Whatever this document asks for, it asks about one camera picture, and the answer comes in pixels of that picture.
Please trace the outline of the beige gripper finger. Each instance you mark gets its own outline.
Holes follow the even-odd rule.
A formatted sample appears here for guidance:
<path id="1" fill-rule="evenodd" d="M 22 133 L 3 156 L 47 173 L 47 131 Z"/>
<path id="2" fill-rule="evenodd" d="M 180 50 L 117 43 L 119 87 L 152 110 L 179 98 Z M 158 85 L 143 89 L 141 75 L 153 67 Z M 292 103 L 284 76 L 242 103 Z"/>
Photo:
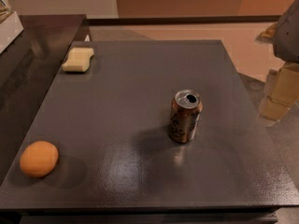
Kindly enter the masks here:
<path id="1" fill-rule="evenodd" d="M 279 121 L 299 100 L 299 64 L 284 63 L 278 70 L 270 69 L 266 76 L 264 98 L 259 106 L 260 116 Z"/>
<path id="2" fill-rule="evenodd" d="M 272 44 L 274 40 L 275 33 L 277 31 L 278 24 L 275 22 L 271 24 L 268 28 L 262 31 L 256 38 L 256 42 Z"/>

